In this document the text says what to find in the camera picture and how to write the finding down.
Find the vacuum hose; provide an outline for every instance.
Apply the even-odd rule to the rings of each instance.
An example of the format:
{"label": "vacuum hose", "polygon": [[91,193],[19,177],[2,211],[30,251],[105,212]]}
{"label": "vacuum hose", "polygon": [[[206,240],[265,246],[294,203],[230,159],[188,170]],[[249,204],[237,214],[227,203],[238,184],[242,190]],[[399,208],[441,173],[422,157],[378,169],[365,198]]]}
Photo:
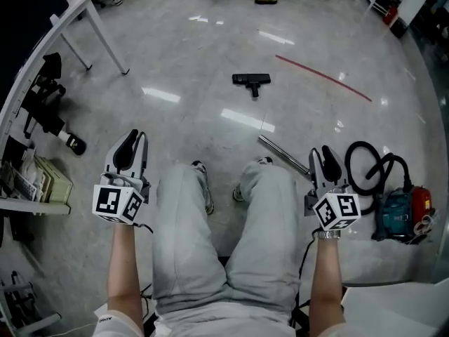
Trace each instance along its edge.
{"label": "vacuum hose", "polygon": [[[368,190],[364,190],[361,187],[359,187],[353,177],[351,172],[351,157],[353,152],[358,148],[364,148],[371,152],[371,154],[374,156],[376,160],[376,165],[374,165],[371,170],[366,174],[365,178],[367,180],[370,180],[377,172],[380,174],[379,182],[374,186],[373,188],[370,188]],[[408,166],[404,159],[402,157],[396,156],[395,154],[389,153],[383,156],[383,158],[380,157],[377,150],[370,145],[369,143],[365,141],[357,141],[353,143],[351,146],[349,146],[349,149],[346,151],[346,156],[344,157],[344,165],[346,166],[346,170],[348,173],[348,180],[349,184],[352,186],[354,191],[358,193],[361,196],[373,196],[373,202],[371,206],[369,206],[367,209],[362,210],[361,214],[368,215],[369,213],[373,212],[377,207],[377,201],[379,201],[382,198],[382,195],[384,194],[385,190],[385,182],[387,181],[387,178],[391,172],[391,169],[393,168],[394,162],[397,161],[400,165],[402,165],[404,170],[404,186],[403,191],[409,192],[412,190],[413,185],[410,180],[410,174],[408,172]],[[388,162],[387,170],[384,169],[384,164]]]}

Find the gray tiled floor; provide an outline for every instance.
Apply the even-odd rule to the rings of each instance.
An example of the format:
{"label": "gray tiled floor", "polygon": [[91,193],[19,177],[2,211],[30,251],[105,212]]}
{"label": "gray tiled floor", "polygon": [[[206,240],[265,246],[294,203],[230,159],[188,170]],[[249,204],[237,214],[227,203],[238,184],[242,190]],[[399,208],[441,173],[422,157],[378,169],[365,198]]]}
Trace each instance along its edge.
{"label": "gray tiled floor", "polygon": [[[142,219],[151,225],[156,212],[159,176],[177,161],[201,159],[208,167],[216,212],[210,217],[213,243],[220,255],[232,251],[244,224],[244,209],[231,198],[241,169],[267,151],[258,145],[258,128],[222,116],[225,109],[274,126],[262,132],[307,163],[311,148],[330,145],[341,156],[356,140],[372,143],[406,158],[413,182],[436,191],[443,208],[447,181],[445,148],[429,154],[432,143],[445,146],[436,99],[423,101],[401,42],[375,13],[363,16],[366,0],[279,0],[277,6],[256,6],[253,0],[124,0],[120,7],[100,11],[107,29],[123,51],[130,73],[121,76],[87,19],[69,29],[93,62],[86,72],[58,42],[67,88],[61,116],[71,131],[85,139],[88,150],[75,157],[59,141],[33,139],[38,151],[64,166],[74,183],[70,216],[29,220],[36,241],[30,249],[40,262],[53,300],[65,317],[58,330],[93,321],[92,311],[106,299],[105,282],[112,226],[91,214],[93,185],[102,172],[112,143],[138,128],[149,137],[147,179],[154,185]],[[201,15],[208,22],[190,20]],[[266,32],[292,42],[268,39]],[[282,55],[365,93],[373,101],[275,58]],[[257,101],[248,90],[231,83],[239,72],[271,74]],[[145,93],[153,88],[175,96],[177,103]],[[285,166],[279,159],[275,163]],[[354,174],[361,180],[372,161],[354,155]],[[431,170],[429,166],[441,166]],[[300,211],[310,185],[297,176]],[[388,183],[402,182],[393,170]],[[298,236],[305,248],[314,218],[303,219]],[[345,281],[385,282],[410,276],[415,247],[370,240],[373,218],[344,233],[340,242]],[[137,250],[142,285],[151,281],[151,236],[138,230]],[[314,268],[312,247],[304,269],[301,299],[307,299]],[[88,335],[88,330],[80,332]]]}

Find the sandal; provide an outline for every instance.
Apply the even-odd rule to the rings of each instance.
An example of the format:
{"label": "sandal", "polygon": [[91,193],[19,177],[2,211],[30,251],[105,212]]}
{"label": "sandal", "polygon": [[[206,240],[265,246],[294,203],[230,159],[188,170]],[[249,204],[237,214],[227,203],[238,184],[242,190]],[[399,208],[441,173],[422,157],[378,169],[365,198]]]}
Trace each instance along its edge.
{"label": "sandal", "polygon": [[254,0],[254,2],[259,5],[274,5],[278,3],[277,0]]}

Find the white sleeve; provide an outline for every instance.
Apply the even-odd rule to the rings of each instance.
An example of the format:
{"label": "white sleeve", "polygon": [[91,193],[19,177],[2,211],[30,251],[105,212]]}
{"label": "white sleeve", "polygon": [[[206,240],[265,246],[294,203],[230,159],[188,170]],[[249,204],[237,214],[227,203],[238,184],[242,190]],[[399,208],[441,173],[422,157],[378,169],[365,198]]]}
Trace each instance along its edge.
{"label": "white sleeve", "polygon": [[135,322],[119,311],[107,311],[98,319],[93,337],[144,337]]}
{"label": "white sleeve", "polygon": [[329,327],[324,332],[321,332],[319,337],[365,337],[361,329],[353,324],[341,323]]}

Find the wristwatch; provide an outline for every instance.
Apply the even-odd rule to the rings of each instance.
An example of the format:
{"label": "wristwatch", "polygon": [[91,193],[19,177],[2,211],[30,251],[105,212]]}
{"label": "wristwatch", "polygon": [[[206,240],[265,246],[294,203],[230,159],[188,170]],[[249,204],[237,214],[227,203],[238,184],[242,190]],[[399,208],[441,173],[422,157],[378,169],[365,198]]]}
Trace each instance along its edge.
{"label": "wristwatch", "polygon": [[339,239],[340,238],[340,230],[336,231],[318,231],[316,236],[319,239]]}

